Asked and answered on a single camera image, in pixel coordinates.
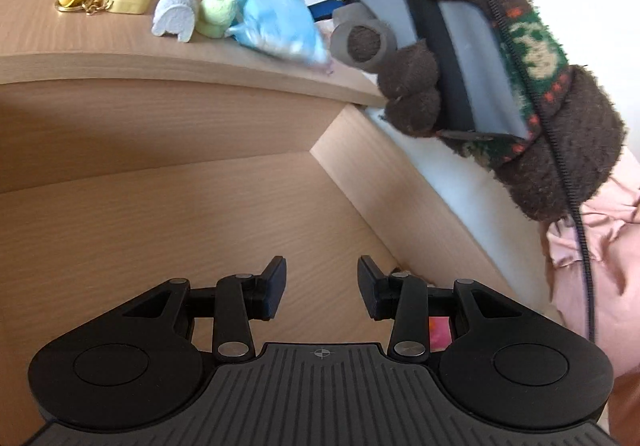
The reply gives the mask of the brown knitted gloved hand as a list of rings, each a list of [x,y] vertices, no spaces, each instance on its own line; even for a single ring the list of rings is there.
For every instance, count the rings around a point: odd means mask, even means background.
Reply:
[[[333,56],[376,76],[384,120],[491,171],[534,221],[613,172],[620,114],[528,0],[355,0],[334,21]]]

